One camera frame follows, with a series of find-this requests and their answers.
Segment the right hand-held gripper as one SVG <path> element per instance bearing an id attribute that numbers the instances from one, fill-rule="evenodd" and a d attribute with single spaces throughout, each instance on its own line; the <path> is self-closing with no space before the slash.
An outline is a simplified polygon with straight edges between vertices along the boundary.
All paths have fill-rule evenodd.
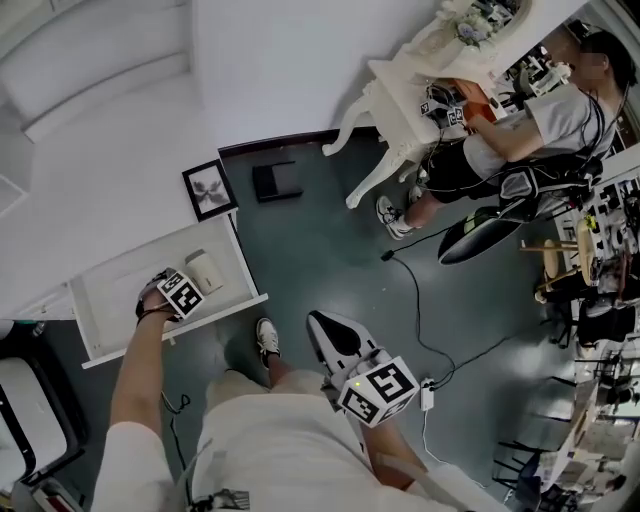
<path id="1" fill-rule="evenodd" d="M 377 346 L 362 324 L 313 310 L 306 326 L 319 361 L 334 373 L 325 379 L 323 390 L 336 410 L 373 428 L 402 412 L 419 392 L 404 360 L 391 357 L 385 349 L 376 349 L 347 367 Z"/>

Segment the cream cylindrical device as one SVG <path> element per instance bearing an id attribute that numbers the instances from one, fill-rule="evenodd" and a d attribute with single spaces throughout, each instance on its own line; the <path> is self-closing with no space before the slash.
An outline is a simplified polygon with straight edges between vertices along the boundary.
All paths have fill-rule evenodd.
<path id="1" fill-rule="evenodd" d="M 223 275 L 214 258 L 204 249 L 186 256 L 185 268 L 204 296 L 209 296 L 224 286 Z"/>

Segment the large white drawer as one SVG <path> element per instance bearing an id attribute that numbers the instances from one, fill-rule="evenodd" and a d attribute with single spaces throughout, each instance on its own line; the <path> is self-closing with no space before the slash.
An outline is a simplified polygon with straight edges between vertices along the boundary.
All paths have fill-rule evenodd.
<path id="1" fill-rule="evenodd" d="M 119 255 L 68 283 L 88 354 L 83 369 L 124 355 L 137 322 L 139 292 L 165 268 L 182 269 L 185 257 L 199 249 L 213 257 L 222 273 L 223 286 L 207 296 L 186 320 L 167 323 L 165 340 L 268 300 L 268 295 L 256 287 L 229 215 L 192 225 Z"/>

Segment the person's right forearm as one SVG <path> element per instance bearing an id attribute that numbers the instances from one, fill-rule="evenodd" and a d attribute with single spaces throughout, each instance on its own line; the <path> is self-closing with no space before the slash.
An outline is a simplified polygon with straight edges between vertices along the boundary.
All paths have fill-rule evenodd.
<path id="1" fill-rule="evenodd" d="M 381 484 L 406 490 L 414 480 L 399 470 L 381 464 L 378 461 L 380 455 L 397 457 L 421 470 L 426 469 L 393 419 L 375 427 L 362 425 L 361 431 L 372 471 Z"/>

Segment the white dresser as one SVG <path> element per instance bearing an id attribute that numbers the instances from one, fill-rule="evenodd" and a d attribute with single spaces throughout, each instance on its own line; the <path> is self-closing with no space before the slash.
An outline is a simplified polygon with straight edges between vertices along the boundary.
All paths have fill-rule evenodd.
<path id="1" fill-rule="evenodd" d="M 0 216 L 0 319 L 82 272 L 195 223 L 182 174 L 219 142 L 206 69 L 218 0 L 83 0 L 51 23 L 85 64 L 132 58 L 185 30 L 191 70 L 117 94 L 38 141 L 31 189 Z"/>

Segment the person's left white shoe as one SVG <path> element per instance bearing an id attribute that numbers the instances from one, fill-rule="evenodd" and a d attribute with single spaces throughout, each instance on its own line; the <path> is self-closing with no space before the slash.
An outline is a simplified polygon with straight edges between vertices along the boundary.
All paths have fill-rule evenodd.
<path id="1" fill-rule="evenodd" d="M 260 360 L 263 366 L 269 368 L 269 357 L 279 357 L 279 338 L 273 322 L 268 318 L 261 318 L 256 324 L 256 341 L 259 348 Z"/>

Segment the person's cream clothing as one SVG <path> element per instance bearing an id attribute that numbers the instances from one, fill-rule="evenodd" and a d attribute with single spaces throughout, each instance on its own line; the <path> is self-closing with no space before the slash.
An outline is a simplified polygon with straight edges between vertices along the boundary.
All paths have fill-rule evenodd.
<path id="1" fill-rule="evenodd" d="M 509 512 L 463 478 L 408 489 L 374 475 L 348 420 L 313 394 L 246 394 L 203 418 L 196 456 L 173 480 L 159 436 L 109 428 L 91 512 Z"/>

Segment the black box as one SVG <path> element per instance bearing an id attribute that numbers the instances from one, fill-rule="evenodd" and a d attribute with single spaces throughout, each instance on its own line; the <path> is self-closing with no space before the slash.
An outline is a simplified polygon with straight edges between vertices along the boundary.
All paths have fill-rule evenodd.
<path id="1" fill-rule="evenodd" d="M 295 164 L 295 161 L 283 161 L 252 168 L 252 183 L 258 203 L 296 199 L 303 195 Z"/>

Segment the white and black mobile robot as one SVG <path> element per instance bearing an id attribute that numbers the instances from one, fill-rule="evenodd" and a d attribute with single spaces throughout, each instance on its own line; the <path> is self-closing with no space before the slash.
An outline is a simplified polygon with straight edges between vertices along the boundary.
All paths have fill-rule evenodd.
<path id="1" fill-rule="evenodd" d="M 38 343 L 0 351 L 0 488 L 36 484 L 84 453 L 80 404 L 55 354 Z"/>

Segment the wooden stool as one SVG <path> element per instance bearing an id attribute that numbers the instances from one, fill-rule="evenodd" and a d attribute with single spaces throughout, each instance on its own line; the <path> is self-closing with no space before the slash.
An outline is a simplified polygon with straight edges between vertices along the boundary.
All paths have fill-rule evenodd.
<path id="1" fill-rule="evenodd" d="M 547 239 L 542 246 L 529 246 L 524 240 L 520 242 L 519 250 L 522 252 L 541 253 L 543 258 L 543 283 L 536 288 L 534 299 L 545 304 L 547 299 L 544 292 L 549 292 L 552 285 L 566 278 L 572 277 L 581 271 L 581 267 L 573 267 L 564 273 L 560 272 L 560 253 L 577 252 L 579 244 L 577 241 L 553 241 Z"/>

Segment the white vanity table with mirror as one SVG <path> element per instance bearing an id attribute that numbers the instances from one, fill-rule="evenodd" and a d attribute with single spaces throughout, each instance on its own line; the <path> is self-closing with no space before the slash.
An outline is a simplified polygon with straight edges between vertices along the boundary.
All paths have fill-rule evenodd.
<path id="1" fill-rule="evenodd" d="M 371 115 L 380 139 L 388 144 L 377 166 L 345 199 L 349 209 L 356 208 L 370 190 L 410 162 L 412 166 L 399 177 L 404 182 L 417 169 L 427 149 L 440 139 L 449 140 L 461 133 L 458 128 L 438 128 L 421 112 L 428 87 L 462 85 L 471 92 L 480 92 L 490 103 L 492 113 L 502 110 L 492 95 L 495 74 L 490 64 L 503 42 L 531 14 L 534 0 L 517 0 L 512 20 L 476 50 L 469 50 L 452 36 L 454 17 L 468 13 L 471 6 L 471 0 L 443 0 L 436 18 L 404 44 L 393 59 L 368 62 L 375 78 L 345 112 L 336 141 L 322 146 L 327 157 L 338 153 L 365 113 Z"/>

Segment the round wooden table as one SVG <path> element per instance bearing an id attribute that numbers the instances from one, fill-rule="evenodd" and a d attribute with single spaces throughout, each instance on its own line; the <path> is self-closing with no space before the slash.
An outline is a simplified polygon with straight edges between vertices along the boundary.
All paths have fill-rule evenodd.
<path id="1" fill-rule="evenodd" d="M 584 219 L 577 222 L 575 228 L 578 247 L 578 259 L 582 278 L 587 286 L 593 286 L 592 267 L 595 258 L 595 246 L 591 231 Z"/>

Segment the orange box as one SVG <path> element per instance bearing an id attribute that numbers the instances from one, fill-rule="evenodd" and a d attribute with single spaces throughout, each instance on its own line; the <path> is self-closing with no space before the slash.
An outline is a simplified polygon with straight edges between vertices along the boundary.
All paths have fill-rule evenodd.
<path id="1" fill-rule="evenodd" d="M 466 121 L 470 121 L 474 116 L 484 117 L 490 122 L 497 120 L 490 100 L 479 84 L 455 78 L 449 79 L 448 83 L 452 85 L 466 101 L 463 107 L 463 115 Z"/>

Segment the white flower bouquet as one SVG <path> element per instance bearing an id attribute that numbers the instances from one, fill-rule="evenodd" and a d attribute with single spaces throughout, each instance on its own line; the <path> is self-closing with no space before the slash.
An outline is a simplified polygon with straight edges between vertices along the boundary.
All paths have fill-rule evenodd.
<path id="1" fill-rule="evenodd" d="M 453 20 L 456 37 L 467 46 L 479 48 L 488 42 L 502 27 L 499 21 L 491 18 L 482 8 L 472 4 L 464 13 Z"/>

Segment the black picture frame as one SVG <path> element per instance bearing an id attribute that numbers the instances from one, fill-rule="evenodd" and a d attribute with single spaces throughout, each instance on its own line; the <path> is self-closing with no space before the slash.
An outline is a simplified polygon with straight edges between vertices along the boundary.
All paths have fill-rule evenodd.
<path id="1" fill-rule="evenodd" d="M 230 214 L 238 208 L 220 159 L 183 171 L 182 178 L 198 222 Z"/>

